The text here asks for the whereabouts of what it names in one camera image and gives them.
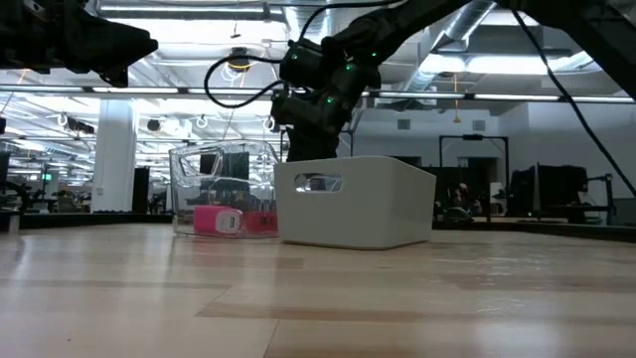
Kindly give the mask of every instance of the red object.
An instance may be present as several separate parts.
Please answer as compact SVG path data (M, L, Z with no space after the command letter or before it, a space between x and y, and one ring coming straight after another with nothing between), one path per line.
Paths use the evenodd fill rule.
M278 216L270 212L249 212L244 214L245 230L252 234L275 233L278 231Z

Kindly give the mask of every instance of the clear plastic container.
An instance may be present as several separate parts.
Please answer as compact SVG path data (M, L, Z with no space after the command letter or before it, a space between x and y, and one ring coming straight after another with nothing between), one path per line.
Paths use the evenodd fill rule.
M278 235L274 165L266 142L229 140L170 151L177 234L230 238Z

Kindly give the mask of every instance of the white column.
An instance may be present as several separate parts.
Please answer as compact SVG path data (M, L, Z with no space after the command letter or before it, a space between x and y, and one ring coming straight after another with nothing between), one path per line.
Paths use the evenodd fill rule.
M137 126L132 100L101 101L90 203L93 212L132 209Z
M47 175L51 175L51 179L47 181L47 185L45 186L44 197L46 199L57 199L53 194L60 191L60 170L48 170Z

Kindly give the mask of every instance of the white storage box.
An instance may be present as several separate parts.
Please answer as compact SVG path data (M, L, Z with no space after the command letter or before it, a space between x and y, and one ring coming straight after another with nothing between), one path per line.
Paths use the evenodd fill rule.
M435 176L381 156L277 164L285 243L385 250L428 241Z

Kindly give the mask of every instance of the pink block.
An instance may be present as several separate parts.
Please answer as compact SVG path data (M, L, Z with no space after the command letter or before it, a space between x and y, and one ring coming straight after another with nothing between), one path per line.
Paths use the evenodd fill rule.
M195 207L195 234L234 236L242 228L242 211L221 205Z

